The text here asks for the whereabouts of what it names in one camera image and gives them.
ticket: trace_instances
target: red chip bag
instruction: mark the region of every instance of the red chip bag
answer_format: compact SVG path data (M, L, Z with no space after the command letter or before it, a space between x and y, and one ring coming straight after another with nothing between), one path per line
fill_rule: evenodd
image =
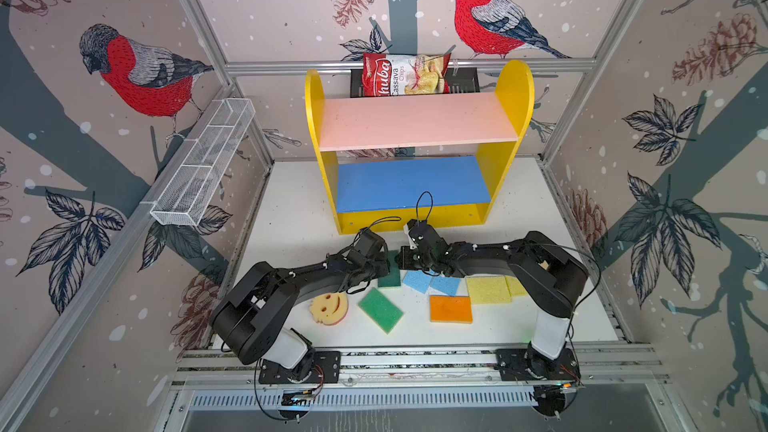
M451 54L400 56L367 53L362 58L362 89L366 97L449 93L446 71Z

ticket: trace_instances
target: red bird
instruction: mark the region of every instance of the red bird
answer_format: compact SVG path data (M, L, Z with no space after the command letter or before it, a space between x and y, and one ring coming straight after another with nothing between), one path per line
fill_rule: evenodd
M192 100L194 83L214 69L164 47L131 40L104 24L83 33L80 53L88 73L101 72L104 81L136 112L173 118L174 130L166 144L171 137L181 136L176 132L176 114Z
M472 58L481 53L504 58L518 49L539 49L568 58L549 46L547 38L525 18L524 10L511 0L456 0L454 21L459 38L475 51Z

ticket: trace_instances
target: shelf board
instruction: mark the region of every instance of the shelf board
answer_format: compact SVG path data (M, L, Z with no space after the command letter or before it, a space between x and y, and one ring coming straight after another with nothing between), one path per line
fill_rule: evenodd
M425 190L435 207L491 201L477 159L443 157L391 160L339 166L338 213L414 208ZM429 197L421 207L429 208Z
M323 109L322 152L518 140L494 93L329 99Z

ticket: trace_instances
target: yellow side panel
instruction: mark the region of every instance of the yellow side panel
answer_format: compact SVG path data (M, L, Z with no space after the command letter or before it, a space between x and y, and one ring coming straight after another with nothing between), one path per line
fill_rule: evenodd
M336 214L336 191L339 188L339 159L335 152L320 151L320 130L322 128L322 113L325 103L325 93L322 91L320 74L316 70L306 73L304 84L304 97L306 101L306 122L310 128L312 147L315 149L317 164L320 166L322 181L326 185L328 201L330 202L333 220L336 228L341 233L339 216Z
M418 207L418 218L425 220L429 207ZM382 222L373 226L374 232L401 231L402 226L408 223L412 218L416 218L415 208L398 208L395 210L374 210L370 212L348 212L339 214L341 222L341 234L356 234L363 227L370 226L374 221L388 216L400 217L398 222ZM468 204L465 206L443 206L434 207L429 214L429 225L433 227L459 227L459 226L479 226L482 224L482 217L478 211L477 204Z
M514 155L518 152L520 142L522 142L533 116L533 75L525 62L513 60L504 66L498 78L498 85L496 85L496 97L504 107L514 130L518 133L518 140L478 146L478 165L485 179L488 193L491 194L490 204L478 205L478 211L482 214L482 223L485 223L488 218L491 207L493 207L493 203L502 189L504 178L509 172Z

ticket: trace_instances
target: white mesh basket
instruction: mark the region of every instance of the white mesh basket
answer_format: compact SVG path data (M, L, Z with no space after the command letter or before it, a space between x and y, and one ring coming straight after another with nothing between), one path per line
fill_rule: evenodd
M167 226L197 226L254 118L248 99L224 99L150 214Z

